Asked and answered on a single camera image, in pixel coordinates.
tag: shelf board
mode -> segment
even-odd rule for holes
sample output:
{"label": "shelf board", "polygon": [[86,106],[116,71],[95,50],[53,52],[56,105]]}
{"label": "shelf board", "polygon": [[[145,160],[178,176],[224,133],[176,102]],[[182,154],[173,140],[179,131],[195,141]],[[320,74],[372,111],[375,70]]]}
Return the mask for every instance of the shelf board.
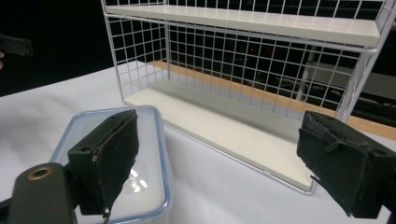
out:
{"label": "shelf board", "polygon": [[297,156],[301,122],[236,102],[191,85],[166,80],[124,98],[127,105],[153,105],[163,121],[247,163],[261,173],[312,189],[312,173]]}
{"label": "shelf board", "polygon": [[375,22],[367,20],[168,5],[106,7],[106,13],[181,21],[368,48],[375,47],[380,37]]}

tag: black background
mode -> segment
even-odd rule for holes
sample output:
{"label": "black background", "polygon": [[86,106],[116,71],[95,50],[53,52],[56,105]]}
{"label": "black background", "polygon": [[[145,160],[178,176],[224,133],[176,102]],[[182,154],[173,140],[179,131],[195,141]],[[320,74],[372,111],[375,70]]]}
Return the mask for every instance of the black background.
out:
{"label": "black background", "polygon": [[32,40],[34,52],[2,59],[0,96],[112,66],[99,0],[0,0],[0,34]]}

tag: white table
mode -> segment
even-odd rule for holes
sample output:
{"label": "white table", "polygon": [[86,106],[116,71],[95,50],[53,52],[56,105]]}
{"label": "white table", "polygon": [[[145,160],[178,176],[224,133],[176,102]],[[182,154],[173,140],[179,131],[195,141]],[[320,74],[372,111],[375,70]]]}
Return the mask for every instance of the white table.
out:
{"label": "white table", "polygon": [[[123,106],[114,69],[0,98],[0,201],[14,179],[47,162],[79,112]],[[386,223],[347,217],[318,187],[304,196],[183,133],[165,127],[175,180],[170,221],[177,223]],[[396,142],[378,138],[396,149]]]}

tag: plastic container lid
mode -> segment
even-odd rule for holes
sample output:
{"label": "plastic container lid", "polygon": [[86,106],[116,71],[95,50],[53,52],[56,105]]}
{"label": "plastic container lid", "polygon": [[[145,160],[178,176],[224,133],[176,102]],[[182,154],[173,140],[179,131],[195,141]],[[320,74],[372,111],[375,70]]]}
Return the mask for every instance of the plastic container lid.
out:
{"label": "plastic container lid", "polygon": [[[67,151],[109,116],[135,109],[139,154],[111,212],[112,223],[166,222],[171,208],[172,174],[163,138],[160,113],[152,106],[89,111],[75,115],[50,161],[68,163]],[[76,208],[78,223],[103,223],[102,216],[82,216]]]}

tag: shelf top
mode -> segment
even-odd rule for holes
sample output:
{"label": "shelf top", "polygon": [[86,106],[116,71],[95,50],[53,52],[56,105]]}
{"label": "shelf top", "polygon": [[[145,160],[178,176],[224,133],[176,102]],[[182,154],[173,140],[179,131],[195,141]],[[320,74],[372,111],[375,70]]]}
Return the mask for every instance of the shelf top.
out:
{"label": "shelf top", "polygon": [[181,21],[368,48],[374,48],[380,37],[375,22],[367,20],[168,5],[106,7],[106,13]]}

